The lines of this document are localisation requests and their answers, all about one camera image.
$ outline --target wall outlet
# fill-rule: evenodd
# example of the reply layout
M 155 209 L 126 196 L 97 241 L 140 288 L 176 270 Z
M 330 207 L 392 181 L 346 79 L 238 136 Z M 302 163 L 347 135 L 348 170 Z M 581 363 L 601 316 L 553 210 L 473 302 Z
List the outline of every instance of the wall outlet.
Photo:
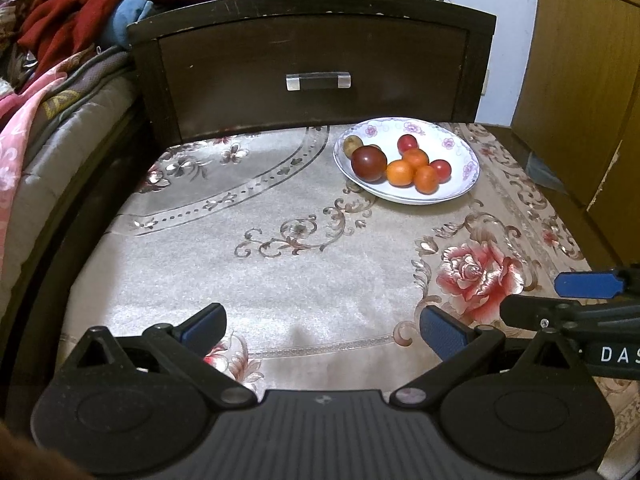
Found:
M 486 69 L 486 74 L 484 74 L 484 83 L 482 83 L 482 92 L 480 95 L 486 94 L 486 87 L 489 84 L 489 69 Z

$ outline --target ribbed black surface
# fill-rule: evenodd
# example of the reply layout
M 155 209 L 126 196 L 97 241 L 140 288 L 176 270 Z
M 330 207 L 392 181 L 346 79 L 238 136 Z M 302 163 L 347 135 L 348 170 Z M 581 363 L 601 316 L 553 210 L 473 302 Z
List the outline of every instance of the ribbed black surface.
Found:
M 429 417 L 376 391 L 269 392 L 220 416 L 203 444 L 155 480 L 497 480 L 453 452 Z M 575 480 L 596 480 L 586 474 Z

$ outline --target potato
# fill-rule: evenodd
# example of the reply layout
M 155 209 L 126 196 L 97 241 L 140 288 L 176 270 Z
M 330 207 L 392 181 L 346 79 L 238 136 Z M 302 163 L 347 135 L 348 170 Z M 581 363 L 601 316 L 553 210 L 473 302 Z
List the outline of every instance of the potato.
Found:
M 362 145 L 363 142 L 360 137 L 358 137 L 357 135 L 350 135 L 349 137 L 344 139 L 342 150 L 344 151 L 344 154 L 347 156 L 347 158 L 350 159 L 353 152 L 355 152 Z

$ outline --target floral tablecloth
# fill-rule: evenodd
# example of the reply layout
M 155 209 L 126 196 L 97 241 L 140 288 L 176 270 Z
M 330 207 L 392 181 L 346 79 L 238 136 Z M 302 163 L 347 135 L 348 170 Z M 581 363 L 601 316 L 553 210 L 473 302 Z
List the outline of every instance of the floral tablecloth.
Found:
M 217 301 L 228 331 L 206 360 L 258 396 L 269 388 L 388 393 L 439 362 L 417 331 L 426 304 L 521 335 L 499 319 L 500 301 L 553 296 L 558 272 L 589 266 L 491 134 L 442 126 L 476 151 L 480 177 L 466 195 L 427 206 L 386 202 L 345 182 L 331 148 L 348 126 L 169 149 L 76 281 L 59 358 L 89 326 L 138 335 Z M 597 381 L 616 414 L 600 472 L 619 479 L 638 460 L 638 386 Z

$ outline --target blue cloth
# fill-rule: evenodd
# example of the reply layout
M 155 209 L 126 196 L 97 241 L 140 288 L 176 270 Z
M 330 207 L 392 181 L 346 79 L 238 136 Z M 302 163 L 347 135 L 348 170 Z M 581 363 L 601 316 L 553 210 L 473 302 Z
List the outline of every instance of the blue cloth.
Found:
M 122 48 L 130 49 L 127 27 L 131 23 L 144 20 L 157 13 L 152 1 L 122 0 L 109 17 L 98 40 L 98 46 L 104 49 L 119 45 Z

